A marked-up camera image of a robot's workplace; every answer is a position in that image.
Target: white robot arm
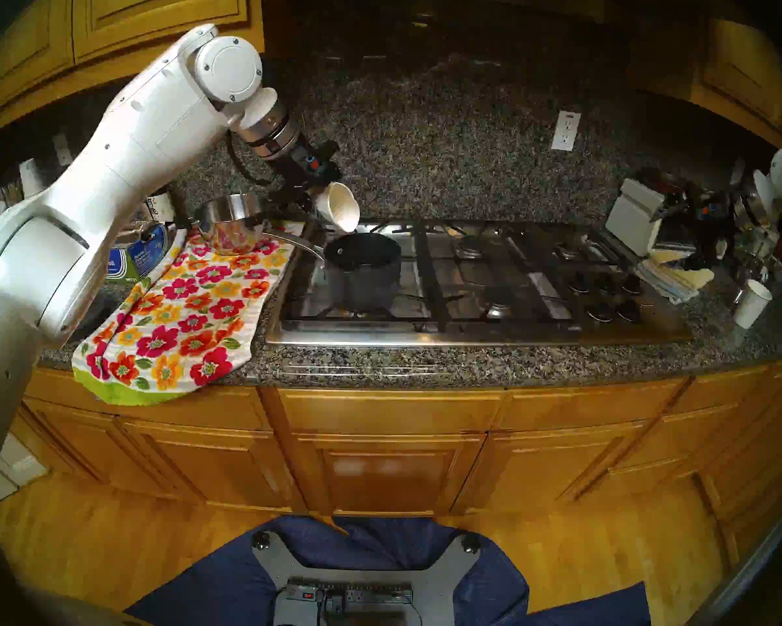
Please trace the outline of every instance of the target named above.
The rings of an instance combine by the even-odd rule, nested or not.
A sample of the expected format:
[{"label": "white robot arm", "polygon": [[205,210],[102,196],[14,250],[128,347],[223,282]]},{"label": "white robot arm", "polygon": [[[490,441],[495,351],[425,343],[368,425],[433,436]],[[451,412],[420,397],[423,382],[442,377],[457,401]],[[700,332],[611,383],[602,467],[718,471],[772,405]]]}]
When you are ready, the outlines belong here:
[{"label": "white robot arm", "polygon": [[41,348],[72,334],[148,194],[228,129],[296,168],[287,155],[302,135],[261,77],[245,40],[218,37],[213,24],[188,31],[119,92],[51,187],[0,216],[0,447]]}]

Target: folded towel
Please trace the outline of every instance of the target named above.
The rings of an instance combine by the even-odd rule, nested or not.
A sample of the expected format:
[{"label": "folded towel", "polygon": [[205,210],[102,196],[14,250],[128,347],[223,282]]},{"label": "folded towel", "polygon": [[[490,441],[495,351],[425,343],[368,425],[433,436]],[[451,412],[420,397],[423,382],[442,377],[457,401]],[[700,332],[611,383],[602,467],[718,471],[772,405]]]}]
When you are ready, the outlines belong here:
[{"label": "folded towel", "polygon": [[[300,234],[303,224],[285,224]],[[148,406],[194,392],[251,358],[264,301],[294,247],[265,238],[218,255],[198,233],[173,246],[72,355],[75,380],[100,399]]]}]

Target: stainless steel cooktop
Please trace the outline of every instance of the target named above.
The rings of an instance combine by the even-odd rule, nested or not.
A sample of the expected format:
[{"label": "stainless steel cooktop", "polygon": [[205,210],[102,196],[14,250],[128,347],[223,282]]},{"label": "stainless steel cooktop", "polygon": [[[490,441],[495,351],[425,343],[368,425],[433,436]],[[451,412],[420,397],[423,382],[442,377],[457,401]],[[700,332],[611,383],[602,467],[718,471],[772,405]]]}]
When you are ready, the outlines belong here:
[{"label": "stainless steel cooktop", "polygon": [[[365,220],[403,250],[390,309],[337,309],[323,264],[291,262],[267,342],[305,346],[662,343],[690,338],[680,313],[630,276],[588,227],[508,222]],[[317,229],[318,244],[331,241]]]}]

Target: saucepan handle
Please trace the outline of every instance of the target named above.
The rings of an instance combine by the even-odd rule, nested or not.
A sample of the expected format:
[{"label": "saucepan handle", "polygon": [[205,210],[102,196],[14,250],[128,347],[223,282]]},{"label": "saucepan handle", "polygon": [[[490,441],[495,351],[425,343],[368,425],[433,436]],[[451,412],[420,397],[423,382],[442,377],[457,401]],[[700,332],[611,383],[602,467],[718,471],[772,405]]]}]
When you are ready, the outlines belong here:
[{"label": "saucepan handle", "polygon": [[275,238],[276,240],[283,240],[284,242],[288,242],[291,245],[300,246],[302,249],[305,249],[310,253],[314,253],[321,261],[324,261],[324,249],[322,247],[316,246],[312,244],[312,242],[307,242],[306,240],[298,237],[297,235],[293,235],[292,233],[281,233],[280,231],[270,231],[270,230],[261,232],[261,235],[272,237]]}]

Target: paper cup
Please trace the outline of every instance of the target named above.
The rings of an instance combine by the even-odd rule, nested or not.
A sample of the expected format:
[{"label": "paper cup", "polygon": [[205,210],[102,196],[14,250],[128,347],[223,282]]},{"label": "paper cup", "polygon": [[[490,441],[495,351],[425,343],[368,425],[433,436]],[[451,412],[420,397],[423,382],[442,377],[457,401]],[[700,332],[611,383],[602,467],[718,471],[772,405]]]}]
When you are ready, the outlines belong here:
[{"label": "paper cup", "polygon": [[322,217],[340,231],[352,233],[356,230],[359,224],[359,204],[345,184],[332,182],[321,194],[316,195],[313,203]]},{"label": "paper cup", "polygon": [[748,329],[759,318],[762,310],[773,300],[773,295],[758,280],[747,280],[739,306],[733,318],[739,327]]}]

